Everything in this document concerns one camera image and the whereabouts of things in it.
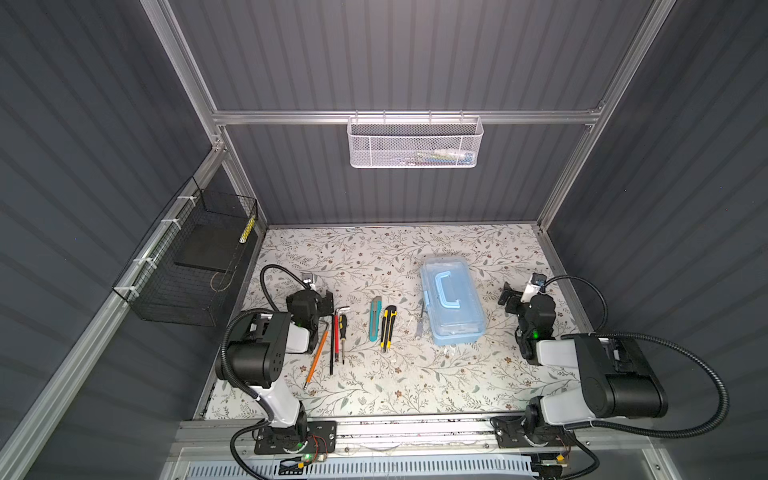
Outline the teal utility knife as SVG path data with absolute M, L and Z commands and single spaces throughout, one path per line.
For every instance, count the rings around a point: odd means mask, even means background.
M 379 321 L 382 316 L 382 297 L 375 296 L 369 307 L 369 329 L 368 337 L 371 342 L 379 339 Z

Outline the blue plastic tool box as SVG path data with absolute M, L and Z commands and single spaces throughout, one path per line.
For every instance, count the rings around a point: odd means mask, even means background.
M 474 343 L 485 334 L 487 319 L 465 259 L 429 257 L 420 268 L 420 278 L 436 345 Z

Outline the yellow black utility knife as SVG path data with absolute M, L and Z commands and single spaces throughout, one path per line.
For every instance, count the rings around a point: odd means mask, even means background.
M 393 329 L 397 317 L 397 307 L 388 305 L 383 311 L 382 334 L 380 346 L 383 352 L 386 352 L 392 345 Z

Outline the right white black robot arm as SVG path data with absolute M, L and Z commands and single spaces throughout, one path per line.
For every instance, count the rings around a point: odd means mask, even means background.
M 522 291 L 505 284 L 498 304 L 518 319 L 515 340 L 523 359 L 574 369 L 579 388 L 530 400 L 521 421 L 525 434 L 542 436 L 556 427 L 604 418 L 664 416 L 666 393 L 635 340 L 554 337 L 556 304 L 541 291 L 545 281 L 536 274 Z

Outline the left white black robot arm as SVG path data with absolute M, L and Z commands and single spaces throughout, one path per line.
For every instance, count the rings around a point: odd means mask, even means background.
M 282 379 L 290 355 L 315 354 L 335 307 L 326 291 L 303 289 L 286 298 L 285 311 L 243 310 L 224 333 L 216 376 L 241 390 L 264 410 L 266 425 L 280 433 L 308 431 L 305 408 Z

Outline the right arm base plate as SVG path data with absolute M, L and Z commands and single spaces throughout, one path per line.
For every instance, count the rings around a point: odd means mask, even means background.
M 537 425 L 522 414 L 492 417 L 490 424 L 501 448 L 570 448 L 575 445 L 561 427 Z

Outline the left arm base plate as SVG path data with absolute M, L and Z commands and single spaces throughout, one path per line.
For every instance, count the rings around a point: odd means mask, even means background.
M 256 455 L 329 454 L 336 448 L 338 423 L 335 421 L 309 421 L 292 427 L 264 427 L 257 430 L 254 453 Z

